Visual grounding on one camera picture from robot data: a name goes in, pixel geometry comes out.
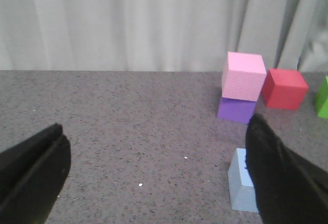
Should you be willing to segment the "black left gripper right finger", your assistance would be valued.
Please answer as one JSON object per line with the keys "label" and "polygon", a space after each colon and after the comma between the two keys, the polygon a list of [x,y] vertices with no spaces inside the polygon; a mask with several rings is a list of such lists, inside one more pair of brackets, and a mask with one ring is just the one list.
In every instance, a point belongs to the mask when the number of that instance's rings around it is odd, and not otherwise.
{"label": "black left gripper right finger", "polygon": [[245,148],[263,223],[327,223],[327,171],[286,147],[257,113]]}

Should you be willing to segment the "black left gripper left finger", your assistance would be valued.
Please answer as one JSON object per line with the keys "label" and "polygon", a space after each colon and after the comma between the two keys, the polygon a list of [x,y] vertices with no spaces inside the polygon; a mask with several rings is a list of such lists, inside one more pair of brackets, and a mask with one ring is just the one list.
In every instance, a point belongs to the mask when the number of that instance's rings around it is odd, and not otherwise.
{"label": "black left gripper left finger", "polygon": [[53,124],[1,153],[1,223],[45,223],[71,167],[71,146]]}

